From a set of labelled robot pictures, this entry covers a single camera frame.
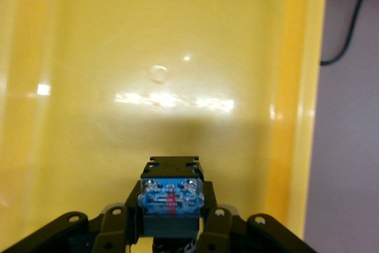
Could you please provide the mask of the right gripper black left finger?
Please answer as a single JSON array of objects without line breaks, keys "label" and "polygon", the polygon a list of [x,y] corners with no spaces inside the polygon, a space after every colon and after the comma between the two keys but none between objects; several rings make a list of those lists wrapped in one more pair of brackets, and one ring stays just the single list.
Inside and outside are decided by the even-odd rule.
[{"label": "right gripper black left finger", "polygon": [[1,253],[126,253],[138,240],[134,222],[140,190],[138,181],[125,203],[108,205],[92,220],[67,212]]}]

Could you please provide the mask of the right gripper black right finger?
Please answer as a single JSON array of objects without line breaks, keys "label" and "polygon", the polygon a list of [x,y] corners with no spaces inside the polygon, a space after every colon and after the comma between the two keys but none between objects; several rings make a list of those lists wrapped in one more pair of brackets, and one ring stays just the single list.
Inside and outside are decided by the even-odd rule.
[{"label": "right gripper black right finger", "polygon": [[217,203],[213,183],[204,182],[204,229],[195,253],[317,253],[274,217],[243,220]]}]

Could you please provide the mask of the yellow plastic tray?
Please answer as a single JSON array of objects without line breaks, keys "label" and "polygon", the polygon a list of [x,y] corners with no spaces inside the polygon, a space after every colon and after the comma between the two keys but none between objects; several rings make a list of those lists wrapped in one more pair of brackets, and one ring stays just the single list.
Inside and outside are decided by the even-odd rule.
[{"label": "yellow plastic tray", "polygon": [[325,0],[0,0],[0,251],[197,156],[304,235]]}]

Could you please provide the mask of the yellow push button switch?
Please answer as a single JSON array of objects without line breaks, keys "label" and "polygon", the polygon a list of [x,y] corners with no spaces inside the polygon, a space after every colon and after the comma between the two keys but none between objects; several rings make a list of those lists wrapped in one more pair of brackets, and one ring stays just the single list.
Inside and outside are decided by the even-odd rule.
[{"label": "yellow push button switch", "polygon": [[140,176],[143,236],[195,238],[205,203],[197,156],[153,156]]}]

